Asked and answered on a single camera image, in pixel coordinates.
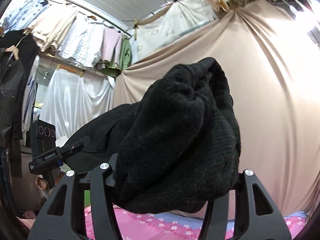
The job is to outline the person's hand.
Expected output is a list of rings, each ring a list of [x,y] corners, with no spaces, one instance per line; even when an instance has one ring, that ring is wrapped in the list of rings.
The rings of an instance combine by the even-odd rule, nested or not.
[[[55,178],[55,186],[61,181],[61,178],[65,175],[64,172],[60,172],[60,174]],[[36,177],[36,186],[43,192],[50,194],[53,189],[49,188],[48,182],[42,177]]]

